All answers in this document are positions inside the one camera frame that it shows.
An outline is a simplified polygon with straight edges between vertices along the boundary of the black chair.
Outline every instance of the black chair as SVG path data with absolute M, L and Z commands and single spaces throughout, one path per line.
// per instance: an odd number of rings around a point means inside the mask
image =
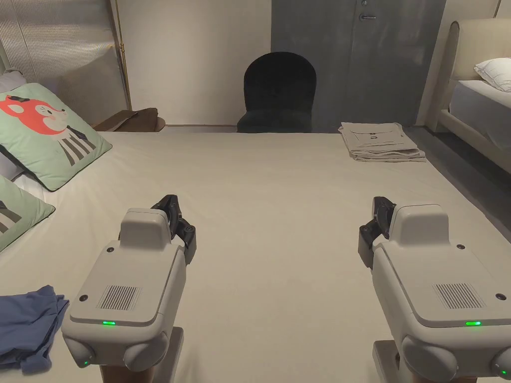
M 247 113 L 240 133 L 310 133 L 316 71 L 304 57 L 273 52 L 254 61 L 244 80 Z

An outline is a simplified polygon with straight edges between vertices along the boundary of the blue cloth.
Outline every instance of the blue cloth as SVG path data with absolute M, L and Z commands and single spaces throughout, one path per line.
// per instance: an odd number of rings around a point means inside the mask
M 48 371 L 48 353 L 68 303 L 51 286 L 0 297 L 0 368 L 21 368 L 25 374 Z

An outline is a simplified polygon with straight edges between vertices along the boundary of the cartoon animal print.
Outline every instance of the cartoon animal print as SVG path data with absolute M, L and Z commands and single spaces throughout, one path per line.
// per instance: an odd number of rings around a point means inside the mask
M 9 210 L 5 203 L 0 201 L 0 235 L 5 234 L 20 219 L 21 217 L 18 214 Z
M 0 101 L 0 109 L 18 118 L 23 125 L 34 132 L 57 141 L 71 166 L 96 148 L 85 134 L 67 124 L 65 109 L 57 110 L 44 101 L 9 95 L 4 101 Z

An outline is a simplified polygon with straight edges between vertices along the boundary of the beige headboard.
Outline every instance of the beige headboard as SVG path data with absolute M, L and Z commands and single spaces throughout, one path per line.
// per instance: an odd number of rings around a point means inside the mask
M 511 57 L 511 19 L 455 21 L 438 74 L 426 125 L 437 131 L 438 116 L 447 109 L 459 80 L 478 80 L 474 66 L 485 60 Z

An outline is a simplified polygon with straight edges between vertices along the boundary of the green pillow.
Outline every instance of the green pillow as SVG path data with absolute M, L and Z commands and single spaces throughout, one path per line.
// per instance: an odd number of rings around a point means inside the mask
M 0 251 L 55 211 L 0 176 Z
M 0 93 L 0 151 L 50 191 L 111 148 L 40 84 Z

